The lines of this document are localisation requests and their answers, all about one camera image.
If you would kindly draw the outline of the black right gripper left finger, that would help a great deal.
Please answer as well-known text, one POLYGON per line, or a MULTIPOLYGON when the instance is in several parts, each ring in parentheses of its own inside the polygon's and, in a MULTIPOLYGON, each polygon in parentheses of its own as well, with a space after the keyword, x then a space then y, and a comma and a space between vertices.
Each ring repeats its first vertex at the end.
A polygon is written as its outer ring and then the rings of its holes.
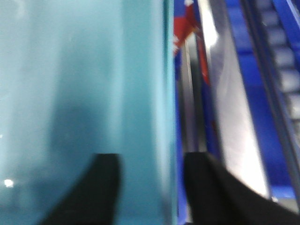
POLYGON ((118 154, 96 154, 70 192, 42 225, 112 225, 121 185, 118 154))

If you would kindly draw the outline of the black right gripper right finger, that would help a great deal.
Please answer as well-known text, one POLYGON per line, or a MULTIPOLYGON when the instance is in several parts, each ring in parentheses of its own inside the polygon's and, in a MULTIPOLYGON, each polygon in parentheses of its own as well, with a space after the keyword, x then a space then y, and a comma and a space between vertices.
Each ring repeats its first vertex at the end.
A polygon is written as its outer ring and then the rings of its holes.
POLYGON ((208 152, 184 157, 184 183, 195 225, 298 225, 299 215, 235 178, 208 152))

